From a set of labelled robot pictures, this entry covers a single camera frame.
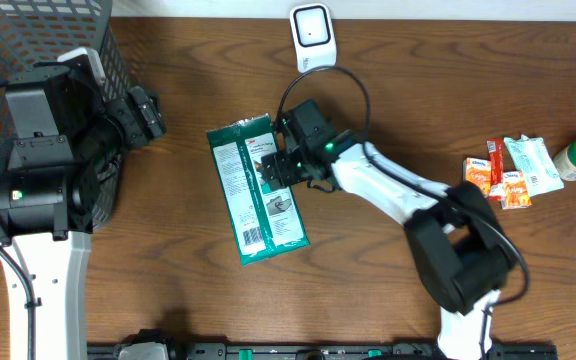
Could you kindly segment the red snack bar wrapper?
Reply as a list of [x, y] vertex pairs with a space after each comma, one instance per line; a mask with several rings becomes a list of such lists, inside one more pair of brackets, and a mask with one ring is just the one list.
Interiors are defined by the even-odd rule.
[[486, 141], [490, 163], [490, 191], [489, 198], [501, 201], [505, 192], [503, 189], [503, 141], [500, 138], [492, 138]]

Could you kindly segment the green white gloves package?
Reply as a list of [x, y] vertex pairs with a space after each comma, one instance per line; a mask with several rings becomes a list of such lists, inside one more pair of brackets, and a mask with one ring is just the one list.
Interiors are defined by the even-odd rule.
[[273, 191], [261, 158], [278, 150], [264, 114], [207, 133], [243, 266], [310, 245], [289, 188]]

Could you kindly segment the orange tissue pack cheeks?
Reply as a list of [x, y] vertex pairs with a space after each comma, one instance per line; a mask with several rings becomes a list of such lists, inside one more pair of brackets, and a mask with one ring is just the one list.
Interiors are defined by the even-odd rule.
[[509, 171], [502, 174], [504, 196], [501, 200], [503, 210], [528, 208], [532, 201], [525, 177], [521, 171]]

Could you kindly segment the white barcode scanner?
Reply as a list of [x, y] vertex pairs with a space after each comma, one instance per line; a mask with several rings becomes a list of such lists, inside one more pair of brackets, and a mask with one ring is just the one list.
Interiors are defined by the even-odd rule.
[[332, 17], [325, 4], [296, 6], [290, 11], [289, 21], [300, 73], [336, 64], [337, 45]]

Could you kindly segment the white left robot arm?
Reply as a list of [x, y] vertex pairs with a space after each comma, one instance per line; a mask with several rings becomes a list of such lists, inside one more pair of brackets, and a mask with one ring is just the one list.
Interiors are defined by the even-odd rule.
[[97, 51], [80, 47], [12, 75], [16, 135], [0, 169], [0, 259], [14, 359], [87, 355], [85, 282], [102, 189], [125, 153], [162, 137], [158, 97], [106, 98]]

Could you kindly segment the teal white wipes pack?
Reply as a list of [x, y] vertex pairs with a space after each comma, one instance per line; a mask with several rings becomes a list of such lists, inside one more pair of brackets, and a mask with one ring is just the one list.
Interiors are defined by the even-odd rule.
[[505, 137], [503, 141], [515, 168], [525, 177], [530, 197], [564, 188], [542, 137], [521, 135], [519, 139]]

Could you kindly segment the dark mesh basket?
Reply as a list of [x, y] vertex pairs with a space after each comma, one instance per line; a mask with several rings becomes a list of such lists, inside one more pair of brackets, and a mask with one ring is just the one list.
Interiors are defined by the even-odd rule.
[[[109, 19], [111, 0], [0, 0], [0, 83], [39, 62], [55, 61], [79, 47], [95, 49], [106, 81], [106, 101], [133, 86]], [[4, 90], [0, 88], [0, 146], [15, 135]]]

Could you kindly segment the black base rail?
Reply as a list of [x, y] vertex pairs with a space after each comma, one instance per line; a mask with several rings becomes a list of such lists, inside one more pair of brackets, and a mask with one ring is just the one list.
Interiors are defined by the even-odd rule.
[[[179, 347], [173, 359], [190, 360], [302, 360], [302, 359], [446, 359], [431, 343], [389, 345], [227, 345], [194, 343]], [[558, 360], [553, 345], [504, 345], [496, 343], [488, 351], [492, 360]]]

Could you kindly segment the orange tissue pack enjoy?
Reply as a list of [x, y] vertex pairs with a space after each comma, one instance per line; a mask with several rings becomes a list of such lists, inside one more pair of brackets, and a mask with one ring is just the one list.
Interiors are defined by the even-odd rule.
[[491, 189], [491, 165], [488, 160], [466, 158], [463, 162], [463, 178], [475, 184], [487, 197]]

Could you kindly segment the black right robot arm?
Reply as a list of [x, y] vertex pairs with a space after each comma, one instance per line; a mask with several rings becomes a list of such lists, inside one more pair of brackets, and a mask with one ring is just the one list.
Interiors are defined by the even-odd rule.
[[313, 100], [280, 110], [273, 128], [285, 147], [257, 166], [268, 186], [306, 183], [326, 193], [343, 191], [391, 217], [440, 307], [440, 352], [449, 359], [488, 358], [493, 310], [504, 304], [501, 289], [522, 258], [481, 190], [414, 174], [351, 132], [338, 132]]

